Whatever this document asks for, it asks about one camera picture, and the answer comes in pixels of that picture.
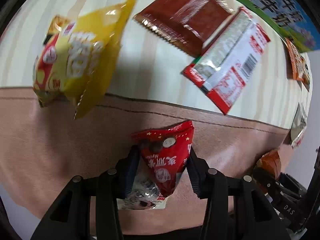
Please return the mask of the yellow panda snack bag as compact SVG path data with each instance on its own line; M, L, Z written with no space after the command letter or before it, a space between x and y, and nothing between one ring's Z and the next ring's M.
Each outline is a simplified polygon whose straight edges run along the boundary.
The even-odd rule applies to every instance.
M75 19L56 15L33 68L42 107L59 95L84 117L104 97L116 70L125 25L137 0L125 0Z

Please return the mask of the red star snack packet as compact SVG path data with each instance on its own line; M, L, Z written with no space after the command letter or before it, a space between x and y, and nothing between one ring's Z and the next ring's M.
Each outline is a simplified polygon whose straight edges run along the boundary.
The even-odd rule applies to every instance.
M131 134L132 140L140 147L152 180L165 198L173 194L180 181L191 152L193 135L190 120Z

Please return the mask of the red white long snack pack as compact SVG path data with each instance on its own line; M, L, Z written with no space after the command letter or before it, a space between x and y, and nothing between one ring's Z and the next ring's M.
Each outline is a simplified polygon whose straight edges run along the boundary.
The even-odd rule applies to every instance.
M270 42L267 33L245 7L214 38L183 75L227 114L247 85Z

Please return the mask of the orange snack packet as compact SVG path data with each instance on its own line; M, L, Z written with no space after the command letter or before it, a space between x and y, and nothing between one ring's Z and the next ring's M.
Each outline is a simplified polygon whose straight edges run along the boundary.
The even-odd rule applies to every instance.
M289 52L292 77L296 81L303 83L307 91L310 91L310 73L305 58L299 53L296 46L288 39L285 38L286 46Z

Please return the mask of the beige chocolate stick packet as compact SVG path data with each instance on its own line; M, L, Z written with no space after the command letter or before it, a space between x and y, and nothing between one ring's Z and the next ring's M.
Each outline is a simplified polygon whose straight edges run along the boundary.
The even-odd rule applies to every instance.
M265 153L256 163L255 168L262 168L274 179L278 179L281 174L281 160L279 149L276 148Z

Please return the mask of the cardboard box with printed sides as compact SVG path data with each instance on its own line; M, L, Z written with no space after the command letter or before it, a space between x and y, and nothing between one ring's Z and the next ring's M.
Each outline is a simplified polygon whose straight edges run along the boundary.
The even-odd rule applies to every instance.
M302 0L237 0L300 52L319 50L319 22Z

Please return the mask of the white grey snack packet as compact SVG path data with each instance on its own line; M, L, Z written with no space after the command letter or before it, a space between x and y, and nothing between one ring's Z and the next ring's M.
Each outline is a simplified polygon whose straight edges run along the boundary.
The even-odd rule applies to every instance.
M295 118L290 129L291 147L293 149L297 148L301 144L306 128L307 114L305 112L303 104L299 103Z

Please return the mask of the striped white blanket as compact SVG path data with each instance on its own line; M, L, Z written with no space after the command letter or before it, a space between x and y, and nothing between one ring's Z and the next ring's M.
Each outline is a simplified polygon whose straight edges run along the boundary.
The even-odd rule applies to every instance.
M1 36L1 86L33 85L34 61L55 15L75 18L121 1L27 0ZM137 0L134 12L153 1ZM229 115L288 129L299 104L309 110L312 91L289 78L282 39L263 19L255 16L255 20L267 32L270 43ZM191 61L190 56L130 19L108 92L218 112L200 89L182 75Z

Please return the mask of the brown square snack packet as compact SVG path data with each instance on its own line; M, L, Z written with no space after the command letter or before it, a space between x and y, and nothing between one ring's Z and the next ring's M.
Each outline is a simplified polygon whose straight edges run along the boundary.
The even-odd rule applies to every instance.
M154 0L134 20L192 57L233 14L224 0Z

